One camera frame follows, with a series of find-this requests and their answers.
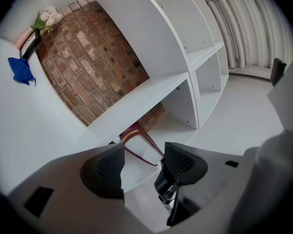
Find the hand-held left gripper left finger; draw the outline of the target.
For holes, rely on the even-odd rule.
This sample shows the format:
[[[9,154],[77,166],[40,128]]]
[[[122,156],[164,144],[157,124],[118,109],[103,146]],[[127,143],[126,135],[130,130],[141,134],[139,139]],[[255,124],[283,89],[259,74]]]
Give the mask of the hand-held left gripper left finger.
[[[123,144],[62,156],[43,165],[9,195],[39,234],[147,234],[126,207]]]

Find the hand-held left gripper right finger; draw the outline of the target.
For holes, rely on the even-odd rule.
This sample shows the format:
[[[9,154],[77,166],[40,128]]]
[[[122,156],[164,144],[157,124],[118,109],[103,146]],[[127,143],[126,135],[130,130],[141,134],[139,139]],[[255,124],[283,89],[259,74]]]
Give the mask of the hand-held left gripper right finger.
[[[190,219],[200,227],[228,228],[235,204],[223,190],[244,158],[166,142],[154,182],[158,198],[169,212],[166,225],[173,227]]]

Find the dark red gold-print book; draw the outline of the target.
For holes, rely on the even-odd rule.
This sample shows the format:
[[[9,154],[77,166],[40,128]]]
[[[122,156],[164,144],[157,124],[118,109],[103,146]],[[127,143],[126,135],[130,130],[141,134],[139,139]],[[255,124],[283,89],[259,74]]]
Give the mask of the dark red gold-print book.
[[[157,144],[153,141],[153,139],[149,136],[149,134],[144,130],[144,128],[138,123],[135,122],[132,124],[129,128],[127,128],[123,133],[119,135],[121,143],[124,145],[132,138],[136,136],[141,136],[155,151],[157,151],[161,157],[164,156],[164,153],[160,150],[160,148],[157,146]],[[131,151],[125,146],[125,150],[133,155],[134,157],[138,158],[139,160],[156,167],[157,164],[153,162],[149,162],[148,160],[144,159],[141,155]]]

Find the white shelving unit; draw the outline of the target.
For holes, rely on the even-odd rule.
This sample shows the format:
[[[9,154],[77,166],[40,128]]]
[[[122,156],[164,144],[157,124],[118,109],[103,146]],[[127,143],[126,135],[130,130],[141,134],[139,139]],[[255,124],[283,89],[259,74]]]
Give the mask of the white shelving unit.
[[[98,146],[118,142],[156,105],[165,110],[163,121],[149,132],[156,145],[188,143],[208,120],[229,77],[224,40],[205,0],[97,1],[149,77],[90,124]]]

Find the white desk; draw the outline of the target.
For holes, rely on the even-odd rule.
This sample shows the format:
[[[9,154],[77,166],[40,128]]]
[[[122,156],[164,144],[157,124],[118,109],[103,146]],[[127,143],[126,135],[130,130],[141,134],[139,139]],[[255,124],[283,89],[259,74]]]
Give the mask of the white desk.
[[[0,192],[20,207],[39,186],[73,202],[95,198],[81,181],[77,158],[94,153],[137,121],[145,111],[127,98],[85,127],[49,84],[38,58],[30,60],[37,83],[13,79],[9,57],[19,52],[0,38]]]

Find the blue cloth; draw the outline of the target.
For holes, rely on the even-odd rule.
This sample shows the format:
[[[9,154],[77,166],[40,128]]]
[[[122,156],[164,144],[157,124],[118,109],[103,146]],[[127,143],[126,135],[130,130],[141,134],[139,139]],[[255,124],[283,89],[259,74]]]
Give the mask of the blue cloth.
[[[31,73],[29,63],[24,58],[8,58],[8,63],[14,74],[13,79],[16,82],[30,85],[29,82],[33,81],[36,85],[36,79]]]

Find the pink vase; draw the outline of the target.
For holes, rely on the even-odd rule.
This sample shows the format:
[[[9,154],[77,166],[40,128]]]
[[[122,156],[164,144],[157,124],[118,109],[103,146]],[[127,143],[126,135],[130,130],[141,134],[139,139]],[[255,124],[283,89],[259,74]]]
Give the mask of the pink vase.
[[[15,43],[15,47],[17,49],[21,49],[22,46],[26,43],[26,41],[33,35],[34,30],[32,26],[29,26],[22,34],[21,36],[17,39]]]

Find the pale pink flower bunch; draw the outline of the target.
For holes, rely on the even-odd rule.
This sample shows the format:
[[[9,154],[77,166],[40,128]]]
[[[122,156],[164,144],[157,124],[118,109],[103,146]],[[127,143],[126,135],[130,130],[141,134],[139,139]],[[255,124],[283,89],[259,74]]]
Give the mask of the pale pink flower bunch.
[[[31,29],[33,31],[38,30],[50,34],[53,31],[52,27],[58,24],[62,19],[62,14],[58,12],[53,5],[49,5],[45,7],[42,13],[40,11],[38,12]]]

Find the black picture frame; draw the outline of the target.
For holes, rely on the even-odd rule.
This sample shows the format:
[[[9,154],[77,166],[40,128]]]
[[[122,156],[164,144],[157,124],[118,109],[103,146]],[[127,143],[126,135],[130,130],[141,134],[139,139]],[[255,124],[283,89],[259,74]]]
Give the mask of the black picture frame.
[[[41,42],[40,30],[35,30],[20,49],[20,58],[29,59],[35,48]]]

